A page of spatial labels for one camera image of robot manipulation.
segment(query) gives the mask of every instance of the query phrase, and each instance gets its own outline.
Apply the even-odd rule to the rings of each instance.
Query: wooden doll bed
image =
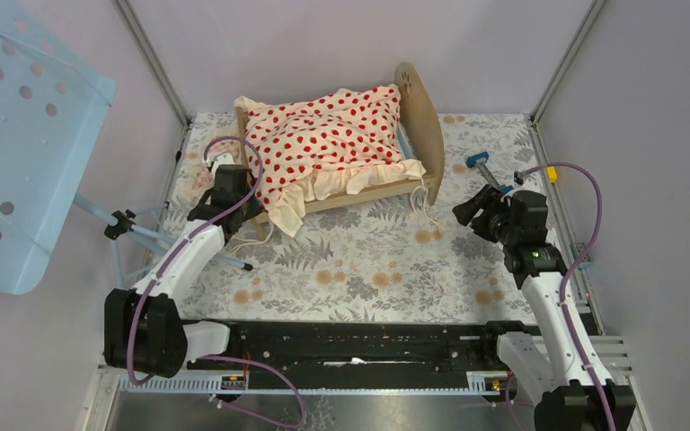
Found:
[[[427,95],[427,90],[421,83],[416,69],[411,63],[401,63],[395,69],[395,84],[401,92],[401,123],[406,136],[411,143],[414,157],[419,160],[427,170],[423,176],[424,184],[429,190],[427,202],[435,205],[435,199],[440,190],[440,182],[443,180],[446,153],[443,146],[443,133],[440,130],[438,114],[432,105],[432,100]],[[241,108],[236,109],[236,118],[239,133],[247,134],[247,112]],[[247,165],[247,154],[242,148],[243,163]],[[325,200],[314,200],[305,203],[307,214],[325,209],[345,207],[348,205],[368,202],[370,200],[387,198],[390,196],[411,193],[419,187],[419,180],[399,180],[389,184],[367,187],[356,195],[345,192],[329,196]],[[259,240],[264,240],[266,231],[263,227],[268,223],[268,213],[263,212],[253,218],[252,223],[258,234]]]

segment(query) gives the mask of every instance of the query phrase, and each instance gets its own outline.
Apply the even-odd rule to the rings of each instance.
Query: table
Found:
[[[252,272],[211,261],[179,303],[182,318],[535,324],[500,246],[476,237],[451,213],[484,185],[482,175],[464,165],[467,156],[488,151],[488,167],[502,183],[536,165],[526,118],[439,118],[446,172],[436,205],[427,209],[439,226],[412,212],[408,195],[307,215],[295,238],[276,231],[267,244],[226,253],[252,263]],[[205,145],[236,133],[233,113],[195,118],[164,221],[171,236],[181,233],[187,213],[211,186],[201,161]],[[549,241],[558,244],[552,216],[548,227]],[[254,238],[251,224],[234,237]],[[232,239],[224,251],[237,243]]]

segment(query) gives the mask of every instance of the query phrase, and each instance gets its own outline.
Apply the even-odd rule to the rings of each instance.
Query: floral pattern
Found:
[[[535,166],[522,115],[439,115],[446,172],[436,205],[439,225],[396,196],[307,215],[295,238],[279,232],[266,244],[232,239],[227,256],[254,266],[247,272],[212,260],[179,304],[184,318],[305,321],[422,321],[535,323],[504,268],[500,246],[456,222],[451,208],[483,185],[466,157],[488,151],[488,168],[501,182]],[[234,115],[200,113],[191,130],[172,193],[165,229],[181,233],[185,217],[210,186],[202,151],[215,137],[236,134]],[[228,148],[238,156],[238,147]],[[255,238],[250,223],[236,235]],[[552,228],[549,239],[557,244]]]

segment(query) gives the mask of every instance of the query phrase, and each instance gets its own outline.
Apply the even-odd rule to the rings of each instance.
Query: white wall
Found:
[[[160,198],[180,125],[169,111],[112,1],[21,0],[118,94],[80,190],[107,208]],[[114,286],[103,225],[73,208],[43,281],[0,295],[0,430],[68,430],[102,352],[102,307]],[[123,240],[124,265],[142,251]]]
[[[690,429],[690,1],[609,2],[542,122],[552,160],[605,194],[589,275],[655,431]],[[579,238],[594,197],[560,184]]]
[[[439,112],[530,112],[591,0],[132,0],[186,107],[392,82],[411,61]]]

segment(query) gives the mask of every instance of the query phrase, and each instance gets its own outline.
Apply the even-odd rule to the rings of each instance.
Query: doll bedding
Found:
[[[295,236],[305,202],[342,191],[419,180],[421,162],[407,159],[398,141],[400,97],[394,84],[365,92],[342,89],[314,101],[267,105],[240,97],[247,112],[247,140],[261,154],[248,154],[252,173],[264,173],[256,192],[269,220]]]

